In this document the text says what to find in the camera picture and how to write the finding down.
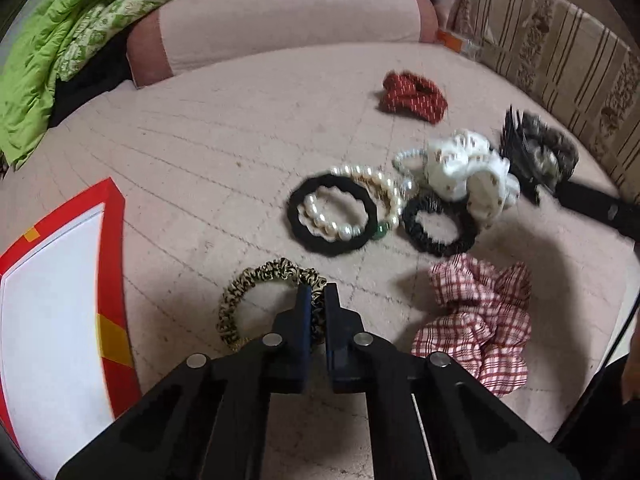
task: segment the red framed whiteboard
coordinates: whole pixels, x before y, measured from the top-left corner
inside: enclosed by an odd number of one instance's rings
[[[0,420],[53,479],[140,397],[122,287],[124,197],[110,178],[0,256]]]

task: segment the red patterned fabric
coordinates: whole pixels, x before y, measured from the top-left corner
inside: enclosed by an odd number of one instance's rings
[[[527,267],[519,262],[498,271],[468,254],[431,269],[436,302],[450,311],[421,329],[412,353],[446,352],[496,396],[527,382],[522,358],[530,338]]]
[[[396,113],[409,110],[430,123],[439,123],[447,109],[447,100],[433,81],[411,72],[389,72],[382,82],[386,93],[380,109]]]

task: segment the white scrunchie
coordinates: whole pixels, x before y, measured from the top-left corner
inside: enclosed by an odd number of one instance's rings
[[[486,137],[456,130],[449,139],[428,142],[426,152],[429,186],[450,202],[468,196],[466,207],[481,226],[516,203],[520,183],[509,174],[511,163],[491,149]]]

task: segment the white board surface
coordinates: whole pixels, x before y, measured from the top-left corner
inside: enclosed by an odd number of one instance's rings
[[[0,282],[0,376],[25,458],[53,480],[113,421],[96,325],[104,205],[38,244]]]

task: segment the person's hand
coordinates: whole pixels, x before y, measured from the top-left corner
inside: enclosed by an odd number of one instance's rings
[[[626,359],[625,370],[622,372],[622,402],[640,399],[640,358],[629,354]]]

